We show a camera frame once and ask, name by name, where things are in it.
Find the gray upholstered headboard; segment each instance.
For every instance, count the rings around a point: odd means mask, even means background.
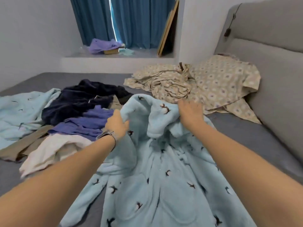
[[[238,6],[229,11],[215,53],[257,66],[262,80],[248,103],[303,163],[303,0],[243,3],[226,38]]]

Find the blue curtain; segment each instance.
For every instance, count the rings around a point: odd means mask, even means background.
[[[115,39],[109,0],[71,0],[79,32],[84,45],[93,38]]]
[[[157,48],[175,0],[111,0],[116,24],[127,47]]]

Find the light blue fleece robe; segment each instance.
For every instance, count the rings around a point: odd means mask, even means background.
[[[101,227],[256,226],[208,151],[181,125],[177,105],[133,95],[121,116],[130,121],[128,135],[70,207],[63,227],[81,220],[106,183]]]
[[[20,93],[0,97],[0,149],[36,131],[44,123],[43,108],[60,95],[60,89],[48,92]]]

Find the hand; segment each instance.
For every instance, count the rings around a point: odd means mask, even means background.
[[[178,101],[178,107],[180,121],[187,130],[191,131],[194,125],[205,123],[202,103],[181,99]]]
[[[108,118],[105,129],[114,131],[120,140],[129,129],[129,121],[123,122],[120,111],[116,109],[112,117]]]

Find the white wall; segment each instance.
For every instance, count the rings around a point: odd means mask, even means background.
[[[211,56],[228,10],[253,1],[260,0],[185,0],[178,61],[191,64]]]
[[[81,45],[70,0],[0,0],[0,90],[60,71]]]

